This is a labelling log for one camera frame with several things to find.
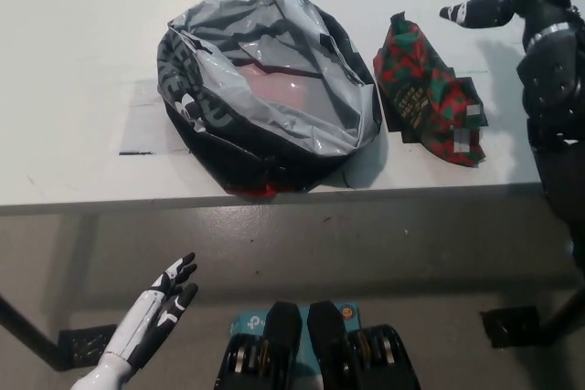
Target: gray floor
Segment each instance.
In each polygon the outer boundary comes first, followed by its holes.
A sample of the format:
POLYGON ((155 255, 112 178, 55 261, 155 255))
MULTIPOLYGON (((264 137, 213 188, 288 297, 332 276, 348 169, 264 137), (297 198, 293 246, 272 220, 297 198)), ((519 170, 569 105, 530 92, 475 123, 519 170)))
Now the gray floor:
MULTIPOLYGON (((499 351, 479 318, 578 283, 568 237, 534 198, 251 206, 0 218, 0 291, 44 331, 118 321, 195 250, 200 293, 132 389, 211 389, 231 319, 275 300, 357 300, 395 326, 424 390, 585 388, 585 331, 553 350, 499 351)), ((0 330, 0 388, 68 389, 0 330)))

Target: table top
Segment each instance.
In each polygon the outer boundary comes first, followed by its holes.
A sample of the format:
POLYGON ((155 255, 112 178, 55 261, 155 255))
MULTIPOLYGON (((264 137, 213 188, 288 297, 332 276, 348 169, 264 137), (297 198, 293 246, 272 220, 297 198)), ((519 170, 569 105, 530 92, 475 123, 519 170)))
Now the table top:
MULTIPOLYGON (((188 154, 156 93, 166 23, 200 1, 2 0, 0 213, 246 203, 188 154), (143 147, 159 151, 119 155, 143 147)), ((443 60, 473 78, 490 123, 481 141, 487 158, 476 169, 449 164, 383 127, 343 172, 273 202, 538 188, 516 77, 520 20, 470 31, 438 17, 464 0, 311 1, 338 19, 370 67, 390 17, 406 10, 443 60)))

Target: black bag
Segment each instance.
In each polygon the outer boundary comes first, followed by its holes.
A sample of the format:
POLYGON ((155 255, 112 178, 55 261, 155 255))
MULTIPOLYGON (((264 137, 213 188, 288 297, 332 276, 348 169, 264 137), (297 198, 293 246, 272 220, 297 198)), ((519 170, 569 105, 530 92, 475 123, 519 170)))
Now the black bag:
POLYGON ((228 192, 309 189, 378 135, 372 76, 308 0, 206 0, 168 26, 159 92, 228 192))

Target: plaid fabric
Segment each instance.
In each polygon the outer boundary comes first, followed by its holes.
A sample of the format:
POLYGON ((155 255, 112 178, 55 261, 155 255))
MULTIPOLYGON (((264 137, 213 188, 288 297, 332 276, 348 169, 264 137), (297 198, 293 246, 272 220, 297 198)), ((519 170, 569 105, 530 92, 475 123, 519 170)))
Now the plaid fabric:
POLYGON ((458 79, 404 13, 392 17, 374 71, 385 107, 429 151, 463 166, 476 166, 485 158, 479 129, 487 119, 473 81, 458 79))

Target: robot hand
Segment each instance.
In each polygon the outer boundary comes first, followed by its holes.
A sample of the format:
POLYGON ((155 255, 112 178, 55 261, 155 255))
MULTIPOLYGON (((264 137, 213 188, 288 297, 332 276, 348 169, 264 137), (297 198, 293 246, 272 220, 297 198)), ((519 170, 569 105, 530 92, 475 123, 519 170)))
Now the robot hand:
POLYGON ((197 294, 182 287, 197 269, 195 253, 170 266, 138 298, 112 336, 98 366, 72 390, 119 390, 153 357, 197 294))

